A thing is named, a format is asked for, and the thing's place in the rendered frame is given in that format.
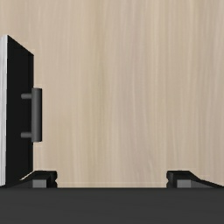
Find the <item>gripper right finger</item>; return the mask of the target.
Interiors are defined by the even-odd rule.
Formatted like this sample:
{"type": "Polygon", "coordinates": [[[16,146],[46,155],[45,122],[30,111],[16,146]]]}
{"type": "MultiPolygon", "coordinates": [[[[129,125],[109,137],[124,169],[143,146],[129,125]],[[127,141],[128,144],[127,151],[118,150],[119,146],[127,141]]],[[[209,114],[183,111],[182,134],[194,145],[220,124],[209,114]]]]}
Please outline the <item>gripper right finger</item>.
{"type": "Polygon", "coordinates": [[[190,171],[168,171],[166,178],[167,188],[222,188],[222,185],[200,179],[190,171]]]}

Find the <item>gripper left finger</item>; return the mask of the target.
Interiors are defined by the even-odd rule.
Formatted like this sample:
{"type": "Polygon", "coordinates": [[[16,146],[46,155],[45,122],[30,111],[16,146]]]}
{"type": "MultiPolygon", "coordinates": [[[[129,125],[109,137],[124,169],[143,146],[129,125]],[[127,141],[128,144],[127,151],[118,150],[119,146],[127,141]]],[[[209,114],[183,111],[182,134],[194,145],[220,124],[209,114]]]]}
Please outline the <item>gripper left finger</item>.
{"type": "Polygon", "coordinates": [[[24,188],[57,188],[56,171],[34,171],[21,181],[21,187],[24,188]]]}

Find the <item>cabinet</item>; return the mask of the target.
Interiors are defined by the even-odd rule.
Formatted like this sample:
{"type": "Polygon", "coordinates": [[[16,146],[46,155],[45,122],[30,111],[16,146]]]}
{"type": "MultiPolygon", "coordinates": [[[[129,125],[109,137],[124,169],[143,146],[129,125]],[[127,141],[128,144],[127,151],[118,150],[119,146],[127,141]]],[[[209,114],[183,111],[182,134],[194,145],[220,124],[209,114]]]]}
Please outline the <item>cabinet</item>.
{"type": "Polygon", "coordinates": [[[33,79],[34,55],[0,36],[0,186],[33,171],[33,144],[42,140],[42,90],[33,79]]]}

